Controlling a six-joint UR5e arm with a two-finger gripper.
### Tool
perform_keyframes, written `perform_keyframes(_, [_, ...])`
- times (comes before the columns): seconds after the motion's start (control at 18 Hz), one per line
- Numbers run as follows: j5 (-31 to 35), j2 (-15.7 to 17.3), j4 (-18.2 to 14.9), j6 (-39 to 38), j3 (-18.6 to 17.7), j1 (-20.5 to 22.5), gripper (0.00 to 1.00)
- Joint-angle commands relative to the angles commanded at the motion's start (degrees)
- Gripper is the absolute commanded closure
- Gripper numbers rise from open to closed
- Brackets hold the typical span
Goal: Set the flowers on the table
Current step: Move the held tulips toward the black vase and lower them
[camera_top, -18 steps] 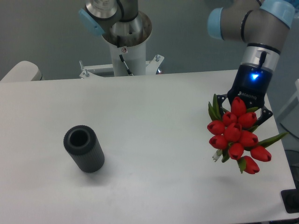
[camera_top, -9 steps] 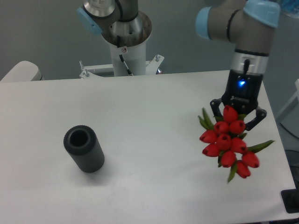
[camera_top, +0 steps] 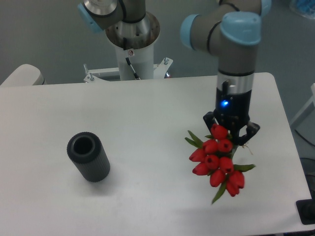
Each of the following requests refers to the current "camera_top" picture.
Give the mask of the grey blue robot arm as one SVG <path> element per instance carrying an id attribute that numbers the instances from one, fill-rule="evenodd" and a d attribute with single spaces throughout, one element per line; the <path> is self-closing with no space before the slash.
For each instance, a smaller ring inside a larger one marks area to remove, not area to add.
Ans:
<path id="1" fill-rule="evenodd" d="M 219 60 L 216 106 L 204 116 L 209 129 L 217 123 L 230 131 L 235 145 L 244 145 L 260 129 L 250 121 L 256 55 L 261 41 L 261 19 L 269 0 L 221 0 L 208 15 L 189 15 L 181 24 L 186 47 Z M 78 11 L 93 32 L 105 32 L 117 49 L 122 80 L 153 78 L 153 44 L 160 33 L 143 0 L 84 0 Z"/>

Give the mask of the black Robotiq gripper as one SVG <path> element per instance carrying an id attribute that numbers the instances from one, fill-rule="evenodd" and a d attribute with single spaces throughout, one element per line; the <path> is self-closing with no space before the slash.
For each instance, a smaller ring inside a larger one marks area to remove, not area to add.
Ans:
<path id="1" fill-rule="evenodd" d="M 247 143 L 260 130 L 258 124 L 250 121 L 251 94 L 251 91 L 224 94 L 217 89 L 215 110 L 203 116 L 208 130 L 211 132 L 213 125 L 219 124 L 231 132 L 234 145 L 242 146 Z"/>

